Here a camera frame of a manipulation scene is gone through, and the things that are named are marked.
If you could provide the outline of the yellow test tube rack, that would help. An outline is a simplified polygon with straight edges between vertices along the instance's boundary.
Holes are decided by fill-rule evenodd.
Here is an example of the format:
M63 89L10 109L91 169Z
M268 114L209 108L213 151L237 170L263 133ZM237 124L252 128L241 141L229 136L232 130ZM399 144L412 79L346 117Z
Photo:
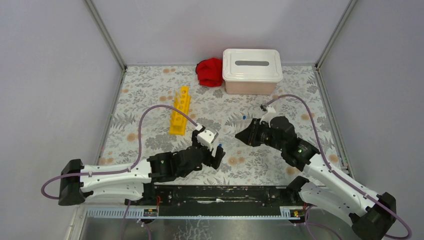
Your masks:
M189 113L190 101L191 96L189 95L189 87L182 86L180 90L175 93L173 107L187 115ZM177 111L173 111L171 113L168 133L170 135L184 136L186 133L187 121L187 118L182 114Z

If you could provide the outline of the white plastic box lid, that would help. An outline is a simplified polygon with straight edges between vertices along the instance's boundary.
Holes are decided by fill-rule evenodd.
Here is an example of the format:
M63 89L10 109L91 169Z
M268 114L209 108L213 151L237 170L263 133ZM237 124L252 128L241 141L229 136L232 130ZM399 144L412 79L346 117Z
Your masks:
M278 83L283 79L275 49L228 48L222 60L222 77L228 82Z

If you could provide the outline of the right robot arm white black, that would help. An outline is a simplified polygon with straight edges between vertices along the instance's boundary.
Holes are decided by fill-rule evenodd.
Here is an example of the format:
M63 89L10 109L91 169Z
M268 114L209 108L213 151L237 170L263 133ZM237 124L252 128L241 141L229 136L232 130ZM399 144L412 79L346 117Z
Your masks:
M316 186L309 178L298 176L288 187L287 201L293 206L303 202L337 216L362 240L381 240L395 223L396 199L360 184L342 170L325 164L319 150L297 136L294 126L284 116L270 122L252 119L235 138L251 147L266 145L281 152L290 166L324 184Z

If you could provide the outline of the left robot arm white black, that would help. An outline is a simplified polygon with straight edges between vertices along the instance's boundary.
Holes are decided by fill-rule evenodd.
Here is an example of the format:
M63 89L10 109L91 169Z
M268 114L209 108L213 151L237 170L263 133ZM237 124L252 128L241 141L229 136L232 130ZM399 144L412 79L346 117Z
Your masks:
M150 188L153 183L184 178L203 166L217 169L225 154L220 145L209 149L194 140L186 149L155 154L140 160L136 166L84 165L80 159L73 159L61 171L58 204L73 206L91 200L121 199L148 206L155 200L155 192Z

